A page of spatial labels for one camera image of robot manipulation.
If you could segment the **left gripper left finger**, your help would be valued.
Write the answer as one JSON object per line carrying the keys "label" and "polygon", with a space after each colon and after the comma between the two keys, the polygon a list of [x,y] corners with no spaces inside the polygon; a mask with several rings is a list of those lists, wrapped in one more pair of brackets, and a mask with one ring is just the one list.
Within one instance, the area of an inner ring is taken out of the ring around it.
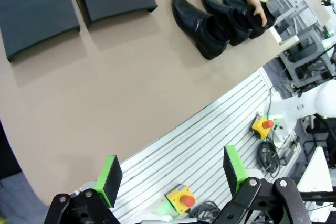
{"label": "left gripper left finger", "polygon": [[92,188],[53,198],[44,224],[121,224],[111,211],[121,180],[117,156],[108,156]]}

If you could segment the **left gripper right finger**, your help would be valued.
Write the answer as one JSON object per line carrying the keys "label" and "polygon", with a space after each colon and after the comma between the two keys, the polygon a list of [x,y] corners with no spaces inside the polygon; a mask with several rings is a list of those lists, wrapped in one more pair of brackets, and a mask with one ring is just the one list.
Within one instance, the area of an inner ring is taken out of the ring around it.
{"label": "left gripper right finger", "polygon": [[224,146],[223,169],[232,199],[212,224],[246,224],[254,211],[268,214],[273,224],[312,224],[300,192],[289,177],[273,183],[249,177],[235,146]]}

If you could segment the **person's left hand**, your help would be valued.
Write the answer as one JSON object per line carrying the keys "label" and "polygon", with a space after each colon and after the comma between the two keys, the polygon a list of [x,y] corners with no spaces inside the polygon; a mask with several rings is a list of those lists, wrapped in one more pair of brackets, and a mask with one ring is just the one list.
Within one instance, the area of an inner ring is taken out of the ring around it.
{"label": "person's left hand", "polygon": [[267,25],[267,18],[260,0],[246,0],[246,1],[250,6],[254,8],[253,15],[259,16],[261,19],[262,26],[265,27]]}

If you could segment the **yellow emergency stop button box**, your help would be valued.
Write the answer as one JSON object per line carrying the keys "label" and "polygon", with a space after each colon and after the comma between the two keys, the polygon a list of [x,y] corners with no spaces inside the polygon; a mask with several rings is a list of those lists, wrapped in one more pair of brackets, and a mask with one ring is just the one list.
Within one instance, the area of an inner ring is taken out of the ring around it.
{"label": "yellow emergency stop button box", "polygon": [[256,138],[263,140],[268,136],[274,125],[273,120],[269,120],[265,116],[257,114],[250,126],[250,130]]}
{"label": "yellow emergency stop button box", "polygon": [[178,214],[190,211],[197,202],[191,189],[184,184],[175,186],[165,194],[165,197]]}

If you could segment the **black power adapter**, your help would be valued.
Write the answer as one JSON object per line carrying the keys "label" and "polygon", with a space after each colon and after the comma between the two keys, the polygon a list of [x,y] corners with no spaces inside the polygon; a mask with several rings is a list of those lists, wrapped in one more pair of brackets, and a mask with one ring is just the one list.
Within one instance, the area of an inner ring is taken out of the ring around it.
{"label": "black power adapter", "polygon": [[289,164],[294,154],[297,152],[298,145],[298,140],[292,140],[278,150],[277,154],[279,158],[279,165],[281,168]]}

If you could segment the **white board panel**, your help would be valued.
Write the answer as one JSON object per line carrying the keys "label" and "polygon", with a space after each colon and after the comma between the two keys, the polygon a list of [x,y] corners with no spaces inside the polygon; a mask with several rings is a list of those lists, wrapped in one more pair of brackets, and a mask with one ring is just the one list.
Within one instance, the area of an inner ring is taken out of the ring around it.
{"label": "white board panel", "polygon": [[304,202],[336,203],[327,160],[321,146],[318,146],[302,175],[297,188]]}

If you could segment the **purple cloth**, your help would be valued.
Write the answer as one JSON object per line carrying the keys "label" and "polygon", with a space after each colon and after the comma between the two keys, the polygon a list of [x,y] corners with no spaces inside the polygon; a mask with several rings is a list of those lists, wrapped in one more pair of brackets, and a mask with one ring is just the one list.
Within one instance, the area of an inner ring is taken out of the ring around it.
{"label": "purple cloth", "polygon": [[0,224],[43,224],[47,211],[22,172],[0,121]]}

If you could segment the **grey metal equipment rack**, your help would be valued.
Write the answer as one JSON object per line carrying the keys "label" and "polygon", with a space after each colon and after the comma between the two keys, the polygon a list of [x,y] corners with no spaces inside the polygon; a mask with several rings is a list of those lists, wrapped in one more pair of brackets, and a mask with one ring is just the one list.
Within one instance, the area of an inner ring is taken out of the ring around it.
{"label": "grey metal equipment rack", "polygon": [[288,89],[310,89],[336,79],[336,34],[311,25],[298,34],[299,41],[279,57],[289,79]]}

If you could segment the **tan wooden board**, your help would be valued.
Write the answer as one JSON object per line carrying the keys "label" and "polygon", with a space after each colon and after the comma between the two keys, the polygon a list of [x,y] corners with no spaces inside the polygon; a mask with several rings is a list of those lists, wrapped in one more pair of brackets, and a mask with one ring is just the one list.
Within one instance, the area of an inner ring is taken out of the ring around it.
{"label": "tan wooden board", "polygon": [[325,26],[331,16],[320,0],[304,0],[321,26]]}

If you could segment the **slotted aluminium base plate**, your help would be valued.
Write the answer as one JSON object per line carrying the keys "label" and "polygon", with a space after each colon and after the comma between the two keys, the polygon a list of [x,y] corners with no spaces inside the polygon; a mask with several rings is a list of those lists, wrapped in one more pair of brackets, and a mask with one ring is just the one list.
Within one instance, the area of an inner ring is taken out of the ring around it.
{"label": "slotted aluminium base plate", "polygon": [[259,140],[249,130],[258,113],[267,110],[275,88],[258,69],[218,100],[197,112],[121,164],[123,178],[112,213],[121,224],[143,219],[170,221],[178,214],[165,194],[177,185],[189,187],[201,204],[223,207],[231,198],[223,169],[223,148],[233,145],[248,169],[261,169]]}

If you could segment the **cream table bracket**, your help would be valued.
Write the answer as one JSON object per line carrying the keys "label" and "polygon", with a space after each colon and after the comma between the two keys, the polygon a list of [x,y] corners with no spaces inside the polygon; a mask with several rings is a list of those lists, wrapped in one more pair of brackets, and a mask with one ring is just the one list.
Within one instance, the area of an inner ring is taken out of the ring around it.
{"label": "cream table bracket", "polygon": [[279,46],[283,50],[287,50],[288,48],[292,47],[295,45],[297,42],[299,42],[299,37],[297,35],[294,35],[286,40],[282,40],[278,32],[274,27],[269,28],[269,31],[272,33],[274,36],[276,42],[279,44]]}

